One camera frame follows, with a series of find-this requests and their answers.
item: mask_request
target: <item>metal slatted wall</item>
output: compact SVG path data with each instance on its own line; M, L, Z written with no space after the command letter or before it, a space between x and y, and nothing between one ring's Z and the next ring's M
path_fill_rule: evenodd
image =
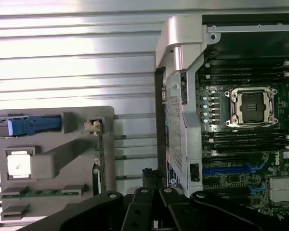
M125 192L142 184L143 168L157 168L153 72L163 22L172 15L213 8L207 13L235 8L241 8L240 13L278 12L280 6L289 12L289 0L275 2L273 10L272 3L267 4L1 0L0 109L112 106L117 190ZM0 220L0 230L16 230L36 219Z

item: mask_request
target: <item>green circuit board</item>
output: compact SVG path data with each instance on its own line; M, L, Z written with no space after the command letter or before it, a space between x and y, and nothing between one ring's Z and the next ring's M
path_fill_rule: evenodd
M196 79L204 190L289 215L289 59L206 61Z

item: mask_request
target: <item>horizontal metal slat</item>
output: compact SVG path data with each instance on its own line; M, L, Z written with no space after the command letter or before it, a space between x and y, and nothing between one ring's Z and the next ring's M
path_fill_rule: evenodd
M237 1L237 0L22 0L0 1L0 15L3 14L34 14L34 13L75 13L75 12L132 12L132 11L164 11L204 9L257 9L286 8L289 0L275 1Z
M157 157L157 153L158 151L156 146L115 148L115 156L155 155Z
M111 95L108 98L71 97L65 99L31 99L0 101L1 109L112 106L116 113L155 112L154 94Z
M116 161L116 176L142 175L146 167L157 169L157 158Z
M0 62L0 79L153 73L154 56Z
M115 135L137 135L156 133L155 118L117 119L114 123Z
M156 146L156 138L115 140L115 148Z
M32 90L30 94L25 91L14 91L0 93L0 101L24 100L24 99L45 99L45 98L65 98L65 97L87 97L105 96L120 94L146 94L154 93L154 86L128 86L128 87L106 87L106 88L83 88L66 90Z
M75 25L49 28L0 28L0 38L19 36L48 36L48 35L80 35L80 34L107 34L107 33L137 33L160 32L163 23L126 24L126 25Z
M129 179L129 180L117 180L117 191L126 194L127 190L132 187L142 187L143 179Z
M151 74L125 74L104 76L77 76L0 80L0 92L21 90L75 89L85 87L154 85Z
M158 35L0 39L0 58L154 52L157 41Z

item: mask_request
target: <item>cpu socket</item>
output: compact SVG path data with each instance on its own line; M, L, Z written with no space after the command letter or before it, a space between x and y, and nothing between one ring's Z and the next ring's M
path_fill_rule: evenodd
M268 127L276 124L274 117L274 95L271 87L235 88L226 91L230 99L230 119L226 126L232 128Z

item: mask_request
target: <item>metal mesh panel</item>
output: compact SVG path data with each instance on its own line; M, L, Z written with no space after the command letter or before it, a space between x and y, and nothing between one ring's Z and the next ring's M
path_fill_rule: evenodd
M166 124L169 128L169 150L171 160L182 172L180 104L181 98L171 97L168 92Z

